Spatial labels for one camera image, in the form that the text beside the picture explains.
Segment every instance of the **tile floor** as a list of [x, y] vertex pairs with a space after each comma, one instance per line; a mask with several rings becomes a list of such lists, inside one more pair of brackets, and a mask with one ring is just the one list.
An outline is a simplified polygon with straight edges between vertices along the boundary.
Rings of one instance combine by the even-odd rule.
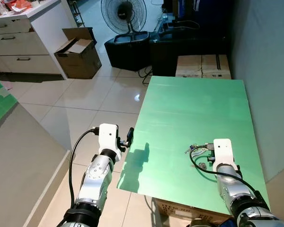
[[[161, 16], [162, 0], [146, 0], [147, 20], [144, 30], [153, 31]], [[71, 149], [78, 137], [92, 126], [103, 122], [119, 125], [121, 138], [134, 127], [147, 90], [137, 73], [113, 68], [104, 43], [116, 34], [106, 25], [100, 9], [101, 0], [80, 0], [79, 8], [86, 26], [93, 27], [96, 49], [102, 67], [90, 80], [68, 79], [42, 83], [12, 82], [9, 90], [35, 119], [66, 149]], [[79, 191], [82, 174], [94, 154], [98, 152], [98, 138], [87, 135], [78, 146], [73, 164], [73, 187]], [[105, 209], [99, 227], [184, 227], [188, 224], [177, 218], [161, 217], [154, 201], [136, 193], [116, 188], [122, 171], [117, 162], [108, 189]], [[68, 174], [50, 203], [39, 227], [54, 227], [70, 205]]]

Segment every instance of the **white countertop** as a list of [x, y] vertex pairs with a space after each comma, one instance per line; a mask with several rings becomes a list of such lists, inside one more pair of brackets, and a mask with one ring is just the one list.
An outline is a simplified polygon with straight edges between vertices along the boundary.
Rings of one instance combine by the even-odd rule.
[[41, 1], [39, 5], [36, 7], [30, 8], [25, 10], [24, 12], [16, 13], [14, 11], [8, 12], [8, 14], [1, 15], [1, 18], [10, 18], [10, 19], [24, 19], [24, 18], [30, 18], [36, 13], [40, 12], [41, 10], [49, 7], [50, 5], [54, 4], [55, 2], [60, 0], [44, 0]]

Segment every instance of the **drawer handle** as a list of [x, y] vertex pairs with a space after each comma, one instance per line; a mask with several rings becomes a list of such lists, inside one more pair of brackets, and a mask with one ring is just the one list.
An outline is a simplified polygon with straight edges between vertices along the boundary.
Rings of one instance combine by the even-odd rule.
[[0, 28], [3, 28], [3, 27], [7, 27], [7, 25], [2, 25], [2, 26], [0, 26]]
[[17, 58], [17, 61], [29, 61], [30, 58]]
[[1, 40], [9, 40], [9, 39], [15, 39], [16, 37], [12, 37], [12, 38], [2, 38]]

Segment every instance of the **fan guard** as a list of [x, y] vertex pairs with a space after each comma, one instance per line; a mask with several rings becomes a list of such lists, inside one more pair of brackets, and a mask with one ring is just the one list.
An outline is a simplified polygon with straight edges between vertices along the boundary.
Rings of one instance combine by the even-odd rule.
[[146, 21], [146, 6], [144, 0], [101, 0], [102, 16], [107, 25], [117, 34], [126, 34], [129, 27], [126, 19], [118, 16], [119, 6], [125, 2], [132, 4], [132, 15], [130, 22], [134, 31], [141, 31]]

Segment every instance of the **black speaker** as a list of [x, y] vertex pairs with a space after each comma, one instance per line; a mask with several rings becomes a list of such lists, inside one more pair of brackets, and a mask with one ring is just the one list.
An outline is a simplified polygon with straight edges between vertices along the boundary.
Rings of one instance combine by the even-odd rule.
[[132, 35], [116, 36], [104, 46], [113, 67], [138, 71], [151, 64], [148, 34], [137, 34], [134, 40]]

